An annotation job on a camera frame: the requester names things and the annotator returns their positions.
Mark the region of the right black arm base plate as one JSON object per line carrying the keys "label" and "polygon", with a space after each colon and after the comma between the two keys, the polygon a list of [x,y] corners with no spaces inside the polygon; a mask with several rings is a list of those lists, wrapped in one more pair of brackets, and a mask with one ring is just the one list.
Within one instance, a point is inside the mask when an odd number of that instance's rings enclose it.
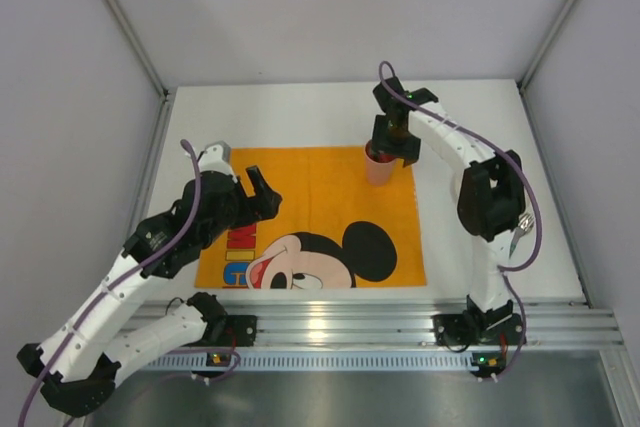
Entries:
{"label": "right black arm base plate", "polygon": [[502,341],[516,346],[524,334],[519,314],[501,318],[471,311],[439,314],[433,317],[433,327],[436,344],[451,348],[499,346]]}

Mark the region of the orange Mickey Mouse placemat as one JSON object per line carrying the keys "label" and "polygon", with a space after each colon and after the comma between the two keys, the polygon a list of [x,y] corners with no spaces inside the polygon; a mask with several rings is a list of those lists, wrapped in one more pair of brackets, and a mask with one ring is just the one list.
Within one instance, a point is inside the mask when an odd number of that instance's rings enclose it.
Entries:
{"label": "orange Mickey Mouse placemat", "polygon": [[277,217],[232,230],[200,257],[206,289],[424,287],[411,169],[389,163],[370,184],[361,147],[245,148],[232,165],[258,166],[283,201]]}

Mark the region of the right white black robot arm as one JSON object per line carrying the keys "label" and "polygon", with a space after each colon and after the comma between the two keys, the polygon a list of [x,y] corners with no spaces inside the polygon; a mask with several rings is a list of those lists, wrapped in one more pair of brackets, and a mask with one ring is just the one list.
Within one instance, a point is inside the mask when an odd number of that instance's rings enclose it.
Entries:
{"label": "right white black robot arm", "polygon": [[382,110],[371,139],[375,156],[391,156],[409,166],[427,145],[453,171],[457,218],[472,241],[472,280],[463,316],[478,332],[497,327],[513,315],[501,269],[509,260],[507,234],[526,208],[524,186],[514,170],[521,165],[519,156],[481,145],[443,110],[432,115],[419,111],[426,103],[439,103],[426,88],[407,91],[393,76],[381,81],[373,95]]}

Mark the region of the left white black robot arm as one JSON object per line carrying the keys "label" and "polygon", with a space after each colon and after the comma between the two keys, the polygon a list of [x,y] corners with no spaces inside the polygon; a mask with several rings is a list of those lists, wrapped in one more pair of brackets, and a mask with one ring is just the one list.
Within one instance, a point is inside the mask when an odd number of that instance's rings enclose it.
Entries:
{"label": "left white black robot arm", "polygon": [[239,178],[218,171],[189,181],[168,210],[138,224],[100,286],[54,335],[20,349],[19,363],[36,378],[34,391],[51,408],[84,417],[157,358],[183,346],[213,346],[224,336],[227,313],[215,295],[204,292],[134,332],[120,330],[220,236],[277,216],[281,195],[258,167],[246,172],[253,195]]}

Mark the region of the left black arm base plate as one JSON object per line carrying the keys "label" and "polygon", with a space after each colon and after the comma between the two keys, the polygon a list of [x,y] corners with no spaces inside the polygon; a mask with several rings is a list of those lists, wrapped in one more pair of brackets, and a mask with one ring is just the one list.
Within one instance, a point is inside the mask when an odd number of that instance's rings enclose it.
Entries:
{"label": "left black arm base plate", "polygon": [[227,315],[205,328],[203,336],[183,345],[196,347],[252,347],[257,335],[258,317],[253,315]]}

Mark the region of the pink plastic cup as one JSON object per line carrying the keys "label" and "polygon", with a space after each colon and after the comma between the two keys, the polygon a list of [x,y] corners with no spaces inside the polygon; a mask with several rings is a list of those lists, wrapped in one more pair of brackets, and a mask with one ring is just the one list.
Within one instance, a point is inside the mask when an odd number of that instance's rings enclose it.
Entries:
{"label": "pink plastic cup", "polygon": [[396,158],[390,154],[376,153],[372,142],[365,145],[365,174],[373,186],[382,186],[389,182],[393,174]]}

